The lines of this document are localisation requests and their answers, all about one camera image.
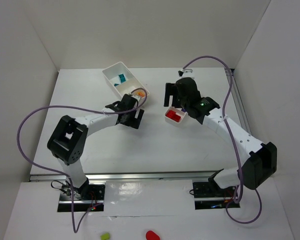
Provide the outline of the multicolour lego tower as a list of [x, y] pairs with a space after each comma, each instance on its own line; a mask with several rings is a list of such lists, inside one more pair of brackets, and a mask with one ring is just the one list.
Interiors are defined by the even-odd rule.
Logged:
[[143, 92], [143, 91], [138, 91], [136, 93], [136, 95], [139, 96], [139, 97], [141, 97], [141, 98], [144, 98], [146, 96], [145, 92]]

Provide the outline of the red curved lego brick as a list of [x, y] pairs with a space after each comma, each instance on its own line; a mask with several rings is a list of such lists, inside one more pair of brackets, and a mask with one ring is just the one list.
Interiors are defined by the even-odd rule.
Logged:
[[176, 114], [176, 113], [173, 113], [173, 114], [171, 115], [170, 118], [171, 118], [173, 121], [179, 123], [179, 122], [181, 121], [181, 118], [182, 118], [182, 117], [181, 117], [180, 115]]

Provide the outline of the red sloped lego brick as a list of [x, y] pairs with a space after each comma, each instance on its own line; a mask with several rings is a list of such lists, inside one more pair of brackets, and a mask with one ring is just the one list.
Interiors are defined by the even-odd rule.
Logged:
[[165, 116], [166, 116], [167, 118], [171, 119], [171, 115], [174, 114], [174, 113], [176, 113], [176, 112], [173, 111], [173, 110], [169, 110], [169, 111], [166, 113]]

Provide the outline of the small teal lego brick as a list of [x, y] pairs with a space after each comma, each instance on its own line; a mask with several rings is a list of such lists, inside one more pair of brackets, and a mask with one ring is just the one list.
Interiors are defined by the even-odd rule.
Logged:
[[118, 77], [119, 77], [119, 81], [120, 81], [121, 84], [126, 81], [126, 77], [125, 77], [124, 74], [119, 74]]

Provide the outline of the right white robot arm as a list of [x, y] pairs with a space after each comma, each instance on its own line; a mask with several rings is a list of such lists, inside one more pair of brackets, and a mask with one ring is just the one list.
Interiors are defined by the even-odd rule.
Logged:
[[163, 105], [185, 110], [189, 117], [233, 146], [238, 166], [214, 173], [209, 178], [214, 187], [226, 189], [243, 185], [256, 190], [276, 172], [277, 147], [250, 135], [229, 118], [215, 100], [201, 96], [193, 78], [183, 77], [175, 83], [166, 83]]

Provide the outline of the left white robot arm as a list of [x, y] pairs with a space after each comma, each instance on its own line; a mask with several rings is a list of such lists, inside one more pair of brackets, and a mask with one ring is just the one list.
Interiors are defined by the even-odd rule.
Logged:
[[81, 117], [64, 115], [59, 120], [47, 148], [58, 159], [67, 174], [66, 182], [72, 183], [79, 198], [83, 199], [89, 189], [89, 180], [80, 161], [87, 137], [118, 124], [138, 129], [144, 114], [143, 109], [135, 110], [140, 100], [140, 96], [125, 94], [120, 101], [106, 105], [99, 113]]

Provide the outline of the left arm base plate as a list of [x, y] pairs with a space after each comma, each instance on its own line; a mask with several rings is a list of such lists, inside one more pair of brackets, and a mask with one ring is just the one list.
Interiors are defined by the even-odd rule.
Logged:
[[[57, 212], [71, 212], [71, 189], [67, 184], [62, 184], [60, 187], [55, 187], [60, 191]], [[104, 211], [106, 185], [104, 183], [90, 184], [87, 193], [84, 196], [75, 193], [74, 195], [74, 212], [86, 212], [88, 208], [93, 207], [91, 212]]]

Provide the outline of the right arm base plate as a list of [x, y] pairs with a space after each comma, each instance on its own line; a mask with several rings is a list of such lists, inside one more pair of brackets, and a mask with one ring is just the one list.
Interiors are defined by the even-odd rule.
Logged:
[[240, 208], [239, 203], [233, 202], [235, 187], [230, 186], [222, 189], [208, 181], [194, 181], [189, 194], [194, 197], [194, 207], [196, 210]]

